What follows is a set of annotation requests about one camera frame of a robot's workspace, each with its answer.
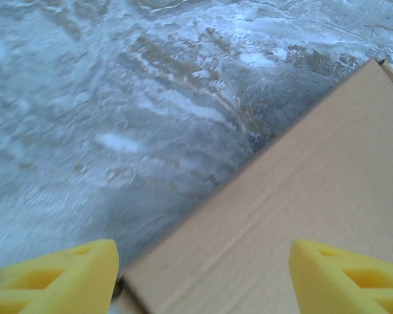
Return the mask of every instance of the cardboard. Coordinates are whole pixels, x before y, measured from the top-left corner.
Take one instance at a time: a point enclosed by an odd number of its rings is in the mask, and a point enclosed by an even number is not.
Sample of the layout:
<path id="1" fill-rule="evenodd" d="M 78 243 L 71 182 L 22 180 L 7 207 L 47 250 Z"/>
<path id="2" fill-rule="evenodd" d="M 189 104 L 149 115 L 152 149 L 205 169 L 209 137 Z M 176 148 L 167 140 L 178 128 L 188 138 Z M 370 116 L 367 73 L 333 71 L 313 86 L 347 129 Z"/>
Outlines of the cardboard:
<path id="1" fill-rule="evenodd" d="M 393 263 L 393 72 L 370 60 L 123 273 L 140 310 L 298 313 L 291 242 Z"/>

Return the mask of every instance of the cardboard box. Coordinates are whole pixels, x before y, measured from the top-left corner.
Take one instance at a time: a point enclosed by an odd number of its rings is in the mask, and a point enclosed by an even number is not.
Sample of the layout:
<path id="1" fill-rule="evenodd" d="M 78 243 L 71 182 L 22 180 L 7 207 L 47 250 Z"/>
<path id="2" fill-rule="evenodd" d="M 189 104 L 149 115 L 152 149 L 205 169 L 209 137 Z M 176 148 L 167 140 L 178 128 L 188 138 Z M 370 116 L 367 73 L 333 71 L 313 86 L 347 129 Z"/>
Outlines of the cardboard box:
<path id="1" fill-rule="evenodd" d="M 370 60 L 124 271 L 124 313 L 298 313 L 290 245 L 393 262 L 393 71 Z M 128 299 L 139 308 L 128 307 Z"/>

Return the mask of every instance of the yellow plastic part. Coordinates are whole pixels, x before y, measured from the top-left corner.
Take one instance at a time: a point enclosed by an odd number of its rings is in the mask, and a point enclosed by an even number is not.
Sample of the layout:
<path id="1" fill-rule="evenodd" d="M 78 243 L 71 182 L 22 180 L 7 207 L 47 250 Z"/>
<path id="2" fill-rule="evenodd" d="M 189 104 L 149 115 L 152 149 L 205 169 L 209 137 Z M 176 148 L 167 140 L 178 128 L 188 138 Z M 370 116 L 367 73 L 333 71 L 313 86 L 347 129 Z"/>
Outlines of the yellow plastic part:
<path id="1" fill-rule="evenodd" d="M 115 242 L 99 240 L 0 269 L 0 314 L 107 314 Z"/>
<path id="2" fill-rule="evenodd" d="M 289 266 L 300 314 L 393 314 L 393 264 L 295 240 Z"/>

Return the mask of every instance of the yellow triangular bracket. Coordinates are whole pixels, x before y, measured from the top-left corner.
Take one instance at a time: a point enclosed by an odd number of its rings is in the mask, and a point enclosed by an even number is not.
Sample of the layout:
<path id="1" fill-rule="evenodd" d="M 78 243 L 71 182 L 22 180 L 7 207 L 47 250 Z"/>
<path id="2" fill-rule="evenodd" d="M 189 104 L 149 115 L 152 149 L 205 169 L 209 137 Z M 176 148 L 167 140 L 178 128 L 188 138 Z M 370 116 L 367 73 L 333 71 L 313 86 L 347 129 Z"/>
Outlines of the yellow triangular bracket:
<path id="1" fill-rule="evenodd" d="M 106 314 L 118 274 L 115 242 L 99 240 L 0 269 L 0 313 Z"/>
<path id="2" fill-rule="evenodd" d="M 393 314 L 393 264 L 295 240 L 289 266 L 300 314 Z"/>

